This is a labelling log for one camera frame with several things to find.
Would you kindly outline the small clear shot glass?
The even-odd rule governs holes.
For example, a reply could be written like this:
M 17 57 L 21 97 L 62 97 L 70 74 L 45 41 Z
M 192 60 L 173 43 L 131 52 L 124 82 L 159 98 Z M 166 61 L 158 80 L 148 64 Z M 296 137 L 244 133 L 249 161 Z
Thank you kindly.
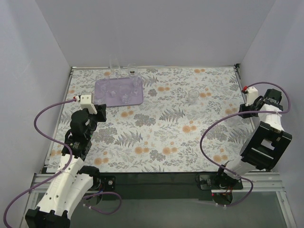
M 118 89 L 116 87 L 111 87 L 109 90 L 108 90 L 109 94 L 110 94 L 110 97 L 114 98 L 117 96 L 117 92 L 118 92 Z

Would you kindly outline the clear tall tumbler glass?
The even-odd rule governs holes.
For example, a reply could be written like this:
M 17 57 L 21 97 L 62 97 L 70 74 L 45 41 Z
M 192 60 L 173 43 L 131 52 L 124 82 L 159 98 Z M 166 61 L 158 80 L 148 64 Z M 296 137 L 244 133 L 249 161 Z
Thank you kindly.
M 124 104 L 131 101 L 132 98 L 132 88 L 128 84 L 121 84 L 118 88 L 119 96 Z

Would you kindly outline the clear plain drinking glass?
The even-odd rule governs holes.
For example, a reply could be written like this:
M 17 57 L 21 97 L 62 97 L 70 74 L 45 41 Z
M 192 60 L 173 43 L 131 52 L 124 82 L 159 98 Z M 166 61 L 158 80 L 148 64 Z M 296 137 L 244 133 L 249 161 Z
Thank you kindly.
M 109 64 L 110 64 L 111 74 L 116 79 L 119 79 L 119 77 L 121 76 L 121 67 L 120 67 L 119 60 L 116 57 L 116 55 L 110 56 Z

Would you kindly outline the clear wine glass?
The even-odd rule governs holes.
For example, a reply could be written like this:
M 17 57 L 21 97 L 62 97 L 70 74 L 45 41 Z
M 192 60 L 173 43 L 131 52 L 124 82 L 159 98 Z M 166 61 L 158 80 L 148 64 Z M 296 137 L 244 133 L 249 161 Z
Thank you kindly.
M 132 95 L 133 96 L 137 96 L 139 94 L 139 89 L 140 89 L 140 86 L 142 84 L 142 76 L 141 74 L 136 74 L 133 76 L 132 78 L 133 80 L 133 90 L 132 90 Z

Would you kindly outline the clear small tumbler glass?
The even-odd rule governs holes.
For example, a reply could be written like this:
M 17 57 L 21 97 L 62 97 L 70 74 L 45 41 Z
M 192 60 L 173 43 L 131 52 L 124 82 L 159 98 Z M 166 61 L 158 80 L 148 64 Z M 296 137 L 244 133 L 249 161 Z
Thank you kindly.
M 196 89 L 191 89 L 189 92 L 188 92 L 188 102 L 190 104 L 195 104 L 198 100 L 198 97 L 199 97 L 200 93 L 198 90 Z

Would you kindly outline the clear champagne flute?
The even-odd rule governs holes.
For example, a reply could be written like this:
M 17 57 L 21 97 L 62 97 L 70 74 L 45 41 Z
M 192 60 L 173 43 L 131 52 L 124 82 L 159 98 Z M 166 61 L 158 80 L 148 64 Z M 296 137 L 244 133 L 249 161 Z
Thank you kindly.
M 132 79 L 133 82 L 133 96 L 137 96 L 139 94 L 139 73 L 138 73 L 138 67 L 134 63 L 130 63 L 127 66 L 128 69 L 128 75 Z

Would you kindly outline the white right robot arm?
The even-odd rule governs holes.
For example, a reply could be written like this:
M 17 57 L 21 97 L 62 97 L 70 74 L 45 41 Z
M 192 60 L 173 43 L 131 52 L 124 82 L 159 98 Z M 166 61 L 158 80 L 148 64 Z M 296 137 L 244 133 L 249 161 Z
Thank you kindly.
M 224 165 L 232 172 L 218 169 L 214 183 L 220 189 L 234 187 L 240 176 L 250 171 L 273 169 L 292 140 L 291 134 L 284 131 L 278 114 L 283 111 L 280 105 L 282 92 L 268 89 L 261 96 L 253 86 L 244 87 L 242 92 L 247 96 L 247 102 L 240 105 L 239 112 L 262 113 L 239 114 L 242 118 L 258 117 L 259 124 L 241 148 L 240 156 Z

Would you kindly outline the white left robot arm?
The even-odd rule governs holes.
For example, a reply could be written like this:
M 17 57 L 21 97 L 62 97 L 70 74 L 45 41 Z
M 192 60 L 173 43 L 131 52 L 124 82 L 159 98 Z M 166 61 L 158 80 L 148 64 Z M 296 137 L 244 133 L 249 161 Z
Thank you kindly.
M 71 216 L 86 191 L 100 186 L 99 169 L 84 165 L 100 122 L 106 122 L 105 104 L 94 104 L 72 114 L 55 176 L 36 208 L 28 209 L 25 215 L 30 228 L 70 227 Z

